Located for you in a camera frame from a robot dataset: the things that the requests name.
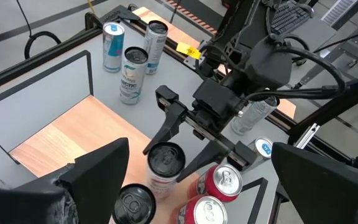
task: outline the aluminum can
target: aluminum can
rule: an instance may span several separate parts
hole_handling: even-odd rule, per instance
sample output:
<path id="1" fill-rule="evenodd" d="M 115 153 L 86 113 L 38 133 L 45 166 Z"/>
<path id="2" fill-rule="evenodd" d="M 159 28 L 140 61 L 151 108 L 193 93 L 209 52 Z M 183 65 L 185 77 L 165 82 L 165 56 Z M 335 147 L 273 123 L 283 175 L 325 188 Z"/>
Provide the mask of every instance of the aluminum can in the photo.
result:
<path id="1" fill-rule="evenodd" d="M 244 108 L 241 118 L 235 117 L 231 128 L 237 134 L 243 135 L 251 130 L 261 119 L 264 119 L 280 104 L 275 96 L 270 96 L 263 101 L 253 101 Z"/>
<path id="2" fill-rule="evenodd" d="M 173 142 L 155 144 L 147 155 L 147 184 L 157 201 L 167 198 L 176 184 L 176 178 L 185 168 L 183 149 Z"/>
<path id="3" fill-rule="evenodd" d="M 103 68 L 107 72 L 116 73 L 121 69 L 124 34 L 124 27 L 117 22 L 103 25 Z"/>
<path id="4" fill-rule="evenodd" d="M 227 213 L 217 198 L 199 195 L 173 209 L 169 224 L 227 224 Z"/>
<path id="5" fill-rule="evenodd" d="M 157 72 L 167 36 L 168 27 L 163 22 L 150 21 L 147 25 L 143 47 L 149 53 L 146 74 L 152 75 Z"/>
<path id="6" fill-rule="evenodd" d="M 124 53 L 119 99 L 128 105 L 136 104 L 142 92 L 147 52 L 140 47 L 128 47 Z"/>
<path id="7" fill-rule="evenodd" d="M 123 187 L 112 210 L 116 224 L 149 224 L 157 209 L 153 193 L 144 185 L 129 184 Z"/>
<path id="8" fill-rule="evenodd" d="M 215 165 L 190 184 L 187 198 L 210 195 L 223 203 L 238 198 L 242 189 L 240 172 L 229 164 Z"/>
<path id="9" fill-rule="evenodd" d="M 247 146 L 256 153 L 257 157 L 254 163 L 244 170 L 244 172 L 250 171 L 272 157 L 273 142 L 266 137 L 259 137 Z"/>

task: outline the gray floor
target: gray floor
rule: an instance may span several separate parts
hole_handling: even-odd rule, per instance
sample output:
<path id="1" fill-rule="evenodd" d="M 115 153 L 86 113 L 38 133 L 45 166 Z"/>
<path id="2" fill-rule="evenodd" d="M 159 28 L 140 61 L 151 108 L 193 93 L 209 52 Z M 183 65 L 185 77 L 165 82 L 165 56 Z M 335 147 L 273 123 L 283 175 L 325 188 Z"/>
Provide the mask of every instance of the gray floor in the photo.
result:
<path id="1" fill-rule="evenodd" d="M 221 0 L 200 0 L 208 7 L 218 12 L 221 15 L 224 15 L 226 9 L 222 7 Z M 27 17 L 30 22 L 39 21 L 48 16 L 54 15 L 56 13 L 71 9 L 73 7 L 79 6 L 86 3 L 85 0 L 49 0 L 49 1 L 35 1 L 35 0 L 21 0 L 22 7 L 27 14 Z M 115 6 L 122 4 L 128 5 L 129 3 L 137 4 L 138 6 L 146 6 L 152 11 L 156 12 L 158 15 L 162 16 L 164 19 L 169 20 L 171 12 L 161 6 L 154 0 L 113 0 L 106 1 L 102 4 L 95 6 L 95 11 L 97 15 L 102 16 L 103 14 L 110 11 Z M 322 17 L 335 3 L 335 0 L 321 0 L 317 5 L 315 5 L 315 16 L 320 18 Z M 81 12 L 72 14 L 63 19 L 59 19 L 55 22 L 46 24 L 44 26 L 35 28 L 33 33 L 39 32 L 41 30 L 47 30 L 56 34 L 61 40 L 67 40 L 72 35 L 76 34 L 79 30 L 83 29 L 83 14 L 88 12 L 89 9 L 85 9 Z M 176 16 L 173 22 L 175 26 L 184 32 L 190 34 L 196 40 L 207 39 L 208 36 L 197 28 L 193 27 L 191 24 L 187 23 L 182 18 Z M 16 5 L 15 1 L 4 1 L 0 0 L 0 34 L 7 32 L 9 30 L 16 29 L 25 25 L 24 19 L 21 15 L 19 8 Z M 347 37 L 352 31 L 354 31 L 358 26 L 358 13 L 340 29 L 337 34 L 327 41 L 326 44 L 332 43 L 339 39 Z M 21 34 L 15 37 L 9 38 L 0 42 L 0 71 L 8 67 L 11 67 L 21 61 L 23 61 L 23 49 L 25 43 L 28 39 L 28 32 L 25 27 L 22 28 Z M 40 38 L 37 40 L 32 48 L 31 55 L 40 53 L 49 47 L 53 46 L 55 43 L 48 38 Z M 343 58 L 338 66 L 343 66 L 343 63 L 350 60 L 349 58 Z M 313 66 L 311 62 L 306 63 L 302 67 L 294 67 L 293 74 L 290 84 L 297 83 L 300 78 Z M 358 68 L 354 68 L 349 73 L 356 78 L 358 77 Z M 327 85 L 332 83 L 333 80 L 326 73 L 322 73 L 312 80 L 308 86 L 316 87 L 321 85 Z M 301 119 L 308 116 L 310 113 L 315 111 L 317 107 L 306 100 L 292 100 L 296 104 L 296 115 L 295 120 L 300 121 Z M 353 125 L 358 129 L 358 105 L 346 111 L 340 117 Z M 332 120 L 328 124 L 325 124 L 318 132 L 318 136 L 326 140 L 328 143 L 332 144 L 334 147 L 341 149 L 344 153 L 351 157 L 358 156 L 358 134 L 340 123 L 338 120 Z M 279 224 L 296 224 L 302 223 L 296 210 L 293 208 L 291 203 L 283 204 L 280 209 L 280 216 L 278 219 Z"/>

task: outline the wooden board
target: wooden board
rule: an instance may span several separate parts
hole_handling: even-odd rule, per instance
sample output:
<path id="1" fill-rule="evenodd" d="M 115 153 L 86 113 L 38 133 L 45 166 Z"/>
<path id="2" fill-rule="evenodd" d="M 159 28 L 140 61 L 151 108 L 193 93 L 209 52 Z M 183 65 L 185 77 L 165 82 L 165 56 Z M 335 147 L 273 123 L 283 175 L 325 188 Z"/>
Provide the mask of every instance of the wooden board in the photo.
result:
<path id="1" fill-rule="evenodd" d="M 147 161 L 142 151 L 150 139 L 93 96 L 85 98 L 10 153 L 41 177 L 121 137 L 128 138 L 130 149 L 123 185 L 145 185 Z M 171 211 L 186 202 L 187 188 L 197 178 L 197 174 L 192 174 L 177 184 L 171 196 L 157 204 L 152 223 L 168 223 Z"/>
<path id="2" fill-rule="evenodd" d="M 175 42 L 183 42 L 195 48 L 197 48 L 200 44 L 197 40 L 193 39 L 188 34 L 184 33 L 174 25 L 170 24 L 165 19 L 156 15 L 156 13 L 148 10 L 146 7 L 141 7 L 135 10 L 133 13 L 138 15 L 144 22 L 147 23 L 152 20 L 158 20 L 165 23 L 168 26 L 168 37 Z M 226 74 L 223 65 L 220 65 L 218 70 L 223 74 Z M 280 100 L 280 105 L 278 106 L 278 110 L 280 110 L 285 115 L 293 119 L 295 115 L 296 106 L 293 103 L 289 102 L 288 100 L 282 99 Z"/>

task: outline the blue and silver can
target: blue and silver can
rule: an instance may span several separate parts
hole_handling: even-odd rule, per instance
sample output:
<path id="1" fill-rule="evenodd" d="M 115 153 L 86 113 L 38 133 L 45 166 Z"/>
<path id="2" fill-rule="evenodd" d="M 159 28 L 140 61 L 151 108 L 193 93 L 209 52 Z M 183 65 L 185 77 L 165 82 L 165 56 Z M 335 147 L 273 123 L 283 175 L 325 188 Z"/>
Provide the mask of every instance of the blue and silver can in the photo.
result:
<path id="1" fill-rule="evenodd" d="M 136 104 L 142 92 L 143 79 L 149 55 L 140 47 L 128 47 L 124 52 L 119 99 L 129 105 Z"/>
<path id="2" fill-rule="evenodd" d="M 162 51 L 167 40 L 168 26 L 160 21 L 150 21 L 146 34 L 144 35 L 143 48 L 149 54 L 149 63 L 147 64 L 146 74 L 152 75 L 157 72 L 158 63 L 160 62 Z"/>
<path id="3" fill-rule="evenodd" d="M 119 72 L 124 46 L 124 28 L 116 22 L 103 25 L 103 68 L 107 72 Z"/>

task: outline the yellow tag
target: yellow tag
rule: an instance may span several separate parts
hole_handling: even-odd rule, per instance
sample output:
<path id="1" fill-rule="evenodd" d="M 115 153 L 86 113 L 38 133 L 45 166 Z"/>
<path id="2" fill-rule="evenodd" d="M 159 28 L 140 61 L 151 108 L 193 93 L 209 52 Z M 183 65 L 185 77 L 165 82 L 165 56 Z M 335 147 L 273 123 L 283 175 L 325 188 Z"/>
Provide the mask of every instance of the yellow tag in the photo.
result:
<path id="1" fill-rule="evenodd" d="M 177 51 L 187 54 L 195 59 L 200 59 L 201 57 L 201 52 L 199 52 L 196 48 L 182 42 L 178 43 Z"/>

